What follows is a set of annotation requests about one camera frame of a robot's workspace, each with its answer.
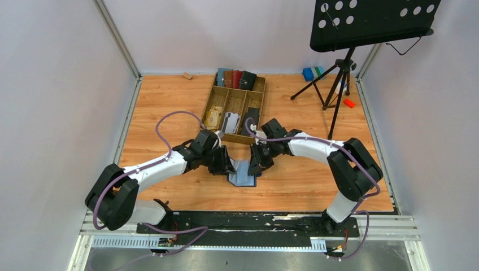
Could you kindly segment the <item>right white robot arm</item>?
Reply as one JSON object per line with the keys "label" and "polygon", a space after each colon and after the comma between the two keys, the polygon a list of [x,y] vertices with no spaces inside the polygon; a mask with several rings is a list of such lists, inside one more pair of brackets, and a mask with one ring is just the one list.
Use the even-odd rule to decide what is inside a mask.
{"label": "right white robot arm", "polygon": [[324,214],[331,225],[338,226],[350,217],[360,203],[371,196],[371,189],[380,192],[378,182],[383,172],[357,138],[334,141],[298,129],[288,131],[276,119],[257,130],[251,117],[245,120],[243,129],[256,140],[250,146],[250,176],[272,167],[274,158],[279,155],[309,158],[329,166],[338,189]]}

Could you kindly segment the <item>dark blue card holder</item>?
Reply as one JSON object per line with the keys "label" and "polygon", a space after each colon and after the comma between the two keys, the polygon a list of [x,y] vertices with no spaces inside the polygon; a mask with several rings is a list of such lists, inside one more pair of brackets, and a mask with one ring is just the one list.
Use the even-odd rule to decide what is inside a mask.
{"label": "dark blue card holder", "polygon": [[248,160],[233,160],[235,173],[227,175],[227,181],[235,187],[256,187],[256,176],[248,175],[250,162]]}

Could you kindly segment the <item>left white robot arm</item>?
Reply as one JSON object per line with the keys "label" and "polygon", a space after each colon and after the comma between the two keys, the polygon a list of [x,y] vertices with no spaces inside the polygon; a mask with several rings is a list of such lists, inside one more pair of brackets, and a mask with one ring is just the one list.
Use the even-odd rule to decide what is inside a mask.
{"label": "left white robot arm", "polygon": [[203,129],[194,139],[153,160],[124,168],[115,163],[106,166],[86,196],[85,205],[95,214],[97,229],[114,231],[127,223],[140,222],[157,225],[168,209],[159,200],[139,200],[141,192],[200,166],[207,167],[212,175],[235,174],[233,164],[220,133]]}

